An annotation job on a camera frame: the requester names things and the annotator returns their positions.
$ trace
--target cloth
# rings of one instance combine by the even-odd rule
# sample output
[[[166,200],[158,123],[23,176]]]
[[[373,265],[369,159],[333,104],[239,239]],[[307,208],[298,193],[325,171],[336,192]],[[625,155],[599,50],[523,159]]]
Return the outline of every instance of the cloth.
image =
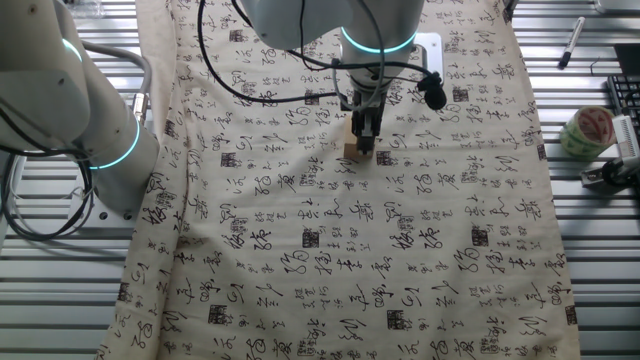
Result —
[[[99,359],[579,358],[540,123],[500,1],[425,3],[449,104],[433,112],[395,81],[371,160],[342,157],[335,99],[265,106],[216,84],[195,2],[138,9],[143,53],[175,73],[152,93],[171,90],[161,151]],[[238,91],[332,88],[229,3],[208,2],[204,22]],[[335,36],[305,53],[338,56]]]

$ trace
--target metal grating table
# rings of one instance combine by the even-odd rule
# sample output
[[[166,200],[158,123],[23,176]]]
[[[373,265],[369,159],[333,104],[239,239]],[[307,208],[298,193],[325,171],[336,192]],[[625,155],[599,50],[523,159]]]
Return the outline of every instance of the metal grating table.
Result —
[[[139,53],[135,2],[102,2],[106,17],[80,22],[80,36]],[[557,70],[579,16],[587,17],[587,23],[578,47],[569,67]],[[617,149],[605,151],[594,163],[578,163],[557,140],[578,108],[608,106],[606,77],[620,73],[613,44],[640,42],[640,17],[603,16],[588,0],[521,0],[513,26],[542,122],[578,305],[582,358],[640,360],[640,215],[635,195],[624,190],[600,196],[580,185],[581,170],[601,167],[618,156]],[[112,84],[131,98],[141,82],[140,70],[93,55]],[[77,168],[65,158],[26,163],[18,185],[24,200],[18,205],[37,229],[54,231],[64,222],[70,200],[55,198],[68,194],[77,176]],[[113,320],[130,233],[85,231],[43,245],[9,230],[0,253],[0,358],[93,359]]]

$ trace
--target white mounting plate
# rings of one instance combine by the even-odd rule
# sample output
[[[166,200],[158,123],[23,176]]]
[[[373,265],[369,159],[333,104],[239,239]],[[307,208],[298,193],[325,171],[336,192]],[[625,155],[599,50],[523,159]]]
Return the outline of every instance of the white mounting plate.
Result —
[[[422,66],[431,72],[438,72],[444,84],[442,37],[438,33],[417,33],[413,43],[422,48]]]

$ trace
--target tape roll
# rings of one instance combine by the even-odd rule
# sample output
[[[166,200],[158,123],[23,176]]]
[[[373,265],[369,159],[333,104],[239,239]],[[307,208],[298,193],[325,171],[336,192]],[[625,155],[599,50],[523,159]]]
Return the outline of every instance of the tape roll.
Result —
[[[578,110],[560,131],[560,143],[569,154],[593,159],[616,143],[613,114],[600,106]]]

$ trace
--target robotic arm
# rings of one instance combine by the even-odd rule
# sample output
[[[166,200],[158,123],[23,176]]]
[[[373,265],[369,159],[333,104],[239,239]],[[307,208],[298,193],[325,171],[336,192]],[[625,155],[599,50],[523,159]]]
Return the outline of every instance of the robotic arm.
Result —
[[[88,160],[109,208],[136,212],[158,154],[157,140],[87,55],[58,0],[0,4],[0,145],[68,149]]]
[[[419,45],[423,67],[442,74],[442,39],[436,33],[417,33],[423,0],[401,3],[392,0],[241,1],[258,37],[271,47],[297,48],[341,27],[342,64],[380,62],[380,43],[385,63],[406,63],[414,46]],[[373,151],[375,137],[380,135],[387,90],[391,79],[402,70],[394,66],[349,70],[355,90],[353,106],[342,100],[344,108],[353,111],[351,131],[358,139],[357,149],[361,154]],[[433,110],[446,105],[442,83],[436,76],[425,78],[419,85],[419,90],[426,91],[426,103]]]

